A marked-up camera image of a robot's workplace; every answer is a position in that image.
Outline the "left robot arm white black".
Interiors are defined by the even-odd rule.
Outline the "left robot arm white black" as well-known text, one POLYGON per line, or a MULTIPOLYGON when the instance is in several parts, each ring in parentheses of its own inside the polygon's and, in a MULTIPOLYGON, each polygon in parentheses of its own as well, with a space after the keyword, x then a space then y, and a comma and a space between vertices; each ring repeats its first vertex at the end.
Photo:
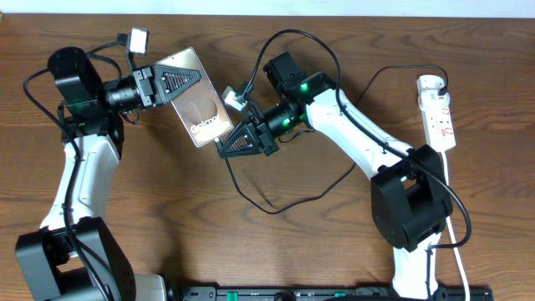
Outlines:
POLYGON ((98 58, 66 47, 48 60, 63 97, 52 119, 65 165, 48 215, 17 240, 18 263, 36 300, 177 300, 163 276, 135 273, 106 225, 107 202, 128 114, 175 105, 207 83, 206 71, 187 48, 105 82, 93 65, 98 58))

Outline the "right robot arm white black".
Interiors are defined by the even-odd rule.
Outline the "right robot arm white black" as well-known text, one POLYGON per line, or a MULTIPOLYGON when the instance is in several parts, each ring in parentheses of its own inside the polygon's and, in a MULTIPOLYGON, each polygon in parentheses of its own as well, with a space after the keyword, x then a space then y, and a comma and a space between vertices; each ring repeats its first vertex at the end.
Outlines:
POLYGON ((438 292, 434 251, 452 213, 452 197, 443 164, 429 145, 415 149, 382 130, 345 96, 324 72, 300 69, 289 53, 263 67, 280 102, 260 110, 244 83, 227 88, 225 103, 242 113, 242 121, 217 145, 223 160, 278 150, 276 139, 301 123, 327 136, 367 176, 372 218, 392 246, 397 296, 431 299, 438 292))

